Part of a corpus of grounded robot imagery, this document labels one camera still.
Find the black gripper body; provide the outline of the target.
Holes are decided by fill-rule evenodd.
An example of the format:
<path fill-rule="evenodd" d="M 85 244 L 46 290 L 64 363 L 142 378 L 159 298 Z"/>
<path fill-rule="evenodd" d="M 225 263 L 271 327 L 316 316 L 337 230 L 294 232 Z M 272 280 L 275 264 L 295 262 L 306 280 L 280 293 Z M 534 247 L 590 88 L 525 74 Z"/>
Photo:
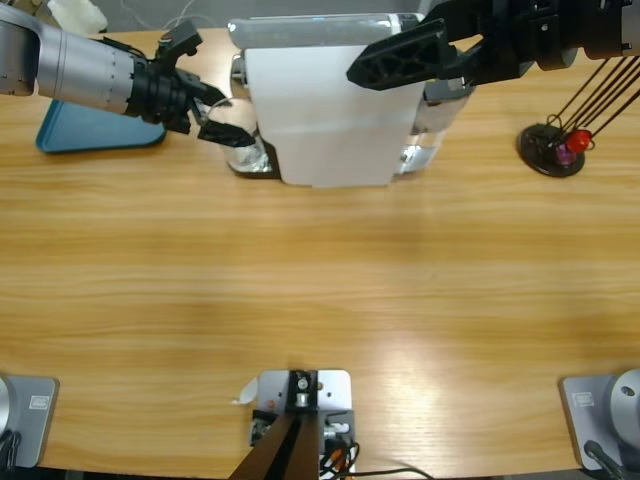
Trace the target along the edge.
<path fill-rule="evenodd" d="M 448 33 L 450 42 L 479 35 L 478 41 L 447 65 L 472 85 L 522 77 L 532 65 L 543 71 L 570 67 L 577 49 L 566 44 L 559 1 L 492 1 L 492 17 L 479 33 Z"/>
<path fill-rule="evenodd" d="M 137 56 L 133 57 L 133 65 L 127 115 L 188 134 L 191 101 L 199 89 L 200 77 L 182 69 L 161 73 L 155 62 Z"/>

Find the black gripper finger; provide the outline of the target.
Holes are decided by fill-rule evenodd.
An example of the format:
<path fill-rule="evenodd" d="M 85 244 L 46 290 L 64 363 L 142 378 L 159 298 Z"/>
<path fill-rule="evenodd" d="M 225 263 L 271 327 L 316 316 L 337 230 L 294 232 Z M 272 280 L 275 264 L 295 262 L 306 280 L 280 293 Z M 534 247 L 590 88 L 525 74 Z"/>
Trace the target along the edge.
<path fill-rule="evenodd" d="M 202 82 L 196 74 L 178 69 L 177 79 L 188 96 L 202 103 L 218 103 L 225 99 L 225 95 L 218 88 Z"/>
<path fill-rule="evenodd" d="M 434 1 L 424 21 L 442 20 L 448 33 L 479 33 L 482 22 L 492 13 L 491 0 Z"/>
<path fill-rule="evenodd" d="M 445 22 L 436 19 L 368 45 L 347 70 L 347 79 L 384 91 L 435 78 L 448 62 Z"/>
<path fill-rule="evenodd" d="M 206 120 L 200 125 L 198 138 L 231 148 L 247 147 L 255 143 L 253 135 L 243 128 L 213 120 Z"/>

